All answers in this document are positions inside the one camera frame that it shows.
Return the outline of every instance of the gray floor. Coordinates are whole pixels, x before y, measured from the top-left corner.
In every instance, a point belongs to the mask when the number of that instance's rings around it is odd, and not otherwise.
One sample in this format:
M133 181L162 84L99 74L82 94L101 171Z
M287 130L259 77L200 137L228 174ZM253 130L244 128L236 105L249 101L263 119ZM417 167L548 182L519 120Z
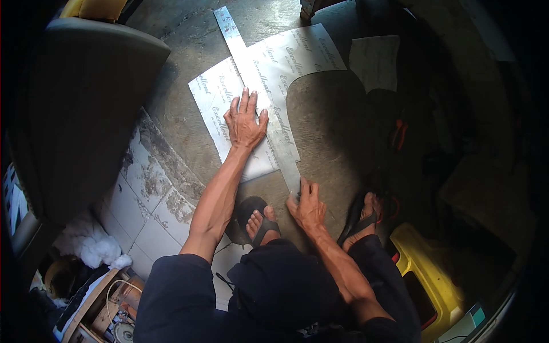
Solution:
M145 108L186 164L205 184L220 166L214 143L187 83L229 56L213 10L226 5L249 46L282 31L307 25L299 19L298 0L144 0L128 26L162 39L170 48L168 58ZM353 38L369 34L354 1L317 12L312 24L322 23L348 65ZM334 239L340 234L347 208L368 175L378 169L388 188L400 200L396 219L379 228L382 241L397 224L411 222L427 235L434 230L430 194L422 177L422 157L436 150L437 140L430 105L414 96L415 75L399 73L399 94L374 90L368 95L351 71L307 75L288 91L288 116L302 158L303 176L321 186L321 200L328 206L326 225ZM387 148L387 137L401 114L397 105L407 99L407 131L400 153ZM285 207L287 188L279 171L246 182L238 199L259 195L275 207L282 235L302 249L307 241ZM243 242L234 225L227 230Z

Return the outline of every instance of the chair backrest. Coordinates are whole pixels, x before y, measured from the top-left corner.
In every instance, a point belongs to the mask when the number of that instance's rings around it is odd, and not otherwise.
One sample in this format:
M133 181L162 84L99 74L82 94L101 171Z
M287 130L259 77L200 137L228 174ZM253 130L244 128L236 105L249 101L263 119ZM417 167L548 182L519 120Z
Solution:
M47 26L9 131L39 220L64 226L112 186L169 54L157 38L123 25L62 18Z

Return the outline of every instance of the black sandal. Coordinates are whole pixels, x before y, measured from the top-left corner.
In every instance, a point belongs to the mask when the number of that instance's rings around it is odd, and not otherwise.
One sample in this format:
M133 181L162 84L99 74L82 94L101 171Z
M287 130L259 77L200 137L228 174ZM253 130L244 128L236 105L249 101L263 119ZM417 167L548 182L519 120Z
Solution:
M375 192L371 189L365 189L357 194L355 200L353 200L351 208L349 209L349 215L347 216L347 223L343 232L338 238L338 245L343 246L343 242L352 235L360 232L361 230L367 228L372 223L377 223L378 215L376 211L372 208L372 214L368 217L360 220L360 214L364 208L364 198L368 192Z
M246 231L246 224L248 224L248 219L250 219L254 211L258 210L259 213L261 213L261 215L263 216L261 226L259 227L259 229L257 229L253 240L252 238L250 238L251 245L254 248L258 247L261 244L261 241L263 240L263 237L265 237L267 231L274 230L278 232L278 234L280 234L278 223L270 221L265 217L265 214L263 213L263 209L265 208L265 206L267 206L267 202L265 202L259 196L249 196L248 198L244 199L244 201L242 201L238 208L238 225L240 226L246 237L250 237L250 235Z

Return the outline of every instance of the steel ruler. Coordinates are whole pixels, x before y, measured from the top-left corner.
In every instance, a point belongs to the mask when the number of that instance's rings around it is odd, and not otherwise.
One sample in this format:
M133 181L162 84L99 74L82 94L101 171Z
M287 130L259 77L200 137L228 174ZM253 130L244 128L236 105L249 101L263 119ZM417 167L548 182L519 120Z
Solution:
M227 42L229 51L231 51L242 81L250 91L257 91L257 113L262 109L267 109L268 111L267 139L290 194L298 196L298 192L300 191L299 170L295 164L295 158L290 150L290 146L284 139L281 123L276 117L272 101L261 82L255 65L248 55L246 44L244 44L227 7L223 6L216 9L214 15Z

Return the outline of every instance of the man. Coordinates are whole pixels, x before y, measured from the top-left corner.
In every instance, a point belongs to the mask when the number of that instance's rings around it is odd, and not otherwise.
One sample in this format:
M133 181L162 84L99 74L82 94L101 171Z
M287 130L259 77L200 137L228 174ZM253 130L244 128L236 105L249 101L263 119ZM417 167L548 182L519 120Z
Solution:
M232 147L198 202L180 254L154 263L139 304L135 341L419 342L419 319L404 282L375 235L376 196L369 192L359 199L360 221L344 232L340 248L324 226L326 205L318 200L318 184L303 177L299 204L292 196L286 204L323 264L282 239L273 207L250 197L237 217L254 249L228 272L233 284L227 284L234 285L228 312L215 309L214 251L231 220L244 165L267 128L266 110L256 123L256 101L257 92L249 95L244 88L225 113ZM333 325L346 321L347 309L351 324Z

